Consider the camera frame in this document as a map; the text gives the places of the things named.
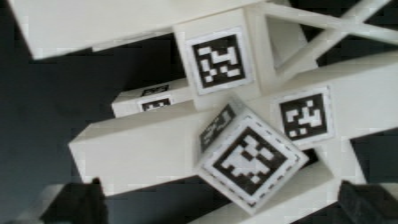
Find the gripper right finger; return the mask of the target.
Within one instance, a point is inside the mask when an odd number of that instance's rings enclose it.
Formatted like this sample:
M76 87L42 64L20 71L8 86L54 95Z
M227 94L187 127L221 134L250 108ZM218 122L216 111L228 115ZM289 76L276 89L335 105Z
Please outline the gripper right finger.
M398 183L342 181L337 203L353 224L398 224Z

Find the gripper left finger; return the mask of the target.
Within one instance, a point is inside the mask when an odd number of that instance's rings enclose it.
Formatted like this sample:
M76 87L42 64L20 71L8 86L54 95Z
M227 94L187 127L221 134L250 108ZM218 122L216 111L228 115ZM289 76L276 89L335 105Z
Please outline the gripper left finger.
M15 221L17 224L108 224L99 179L49 185Z

